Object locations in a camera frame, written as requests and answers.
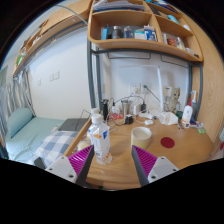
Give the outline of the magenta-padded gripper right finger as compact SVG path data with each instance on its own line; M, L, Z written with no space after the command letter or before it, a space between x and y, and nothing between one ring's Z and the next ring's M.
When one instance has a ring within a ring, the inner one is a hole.
M135 145L132 146L132 158L141 186L148 185L178 171L178 168L165 156L156 157Z

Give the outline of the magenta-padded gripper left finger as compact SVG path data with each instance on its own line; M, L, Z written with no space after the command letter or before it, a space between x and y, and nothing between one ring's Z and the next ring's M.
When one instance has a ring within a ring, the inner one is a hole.
M60 156L46 171L83 187L93 156L94 146L91 145L69 157Z

